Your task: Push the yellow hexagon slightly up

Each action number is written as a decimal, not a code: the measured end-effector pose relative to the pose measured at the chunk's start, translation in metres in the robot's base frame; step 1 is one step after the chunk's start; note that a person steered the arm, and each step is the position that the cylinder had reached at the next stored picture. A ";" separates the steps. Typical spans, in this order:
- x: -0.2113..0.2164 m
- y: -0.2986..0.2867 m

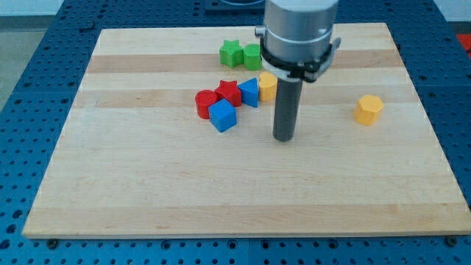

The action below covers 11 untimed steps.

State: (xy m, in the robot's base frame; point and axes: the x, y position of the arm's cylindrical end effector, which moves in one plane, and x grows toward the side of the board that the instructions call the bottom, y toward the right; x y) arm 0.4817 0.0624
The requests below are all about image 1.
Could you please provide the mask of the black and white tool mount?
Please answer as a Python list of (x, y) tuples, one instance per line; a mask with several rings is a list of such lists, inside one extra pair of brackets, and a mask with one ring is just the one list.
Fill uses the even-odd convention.
[(329, 44), (325, 53), (314, 60), (292, 63), (275, 57), (265, 45), (265, 38), (260, 38), (262, 66), (279, 79), (287, 82), (316, 82), (331, 66), (336, 50), (341, 45), (341, 38)]

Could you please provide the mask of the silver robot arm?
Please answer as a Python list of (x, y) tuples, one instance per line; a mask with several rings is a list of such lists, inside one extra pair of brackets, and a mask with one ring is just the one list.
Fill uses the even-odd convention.
[(302, 85), (313, 83), (332, 64), (341, 38), (331, 39), (338, 0), (267, 0), (260, 39), (262, 66), (277, 77), (272, 134), (294, 136)]

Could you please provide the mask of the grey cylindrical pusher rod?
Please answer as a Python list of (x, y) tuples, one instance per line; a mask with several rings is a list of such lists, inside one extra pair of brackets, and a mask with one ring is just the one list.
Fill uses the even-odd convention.
[(277, 82), (272, 134), (278, 141), (287, 142), (294, 136), (301, 92), (301, 81), (288, 82), (279, 79)]

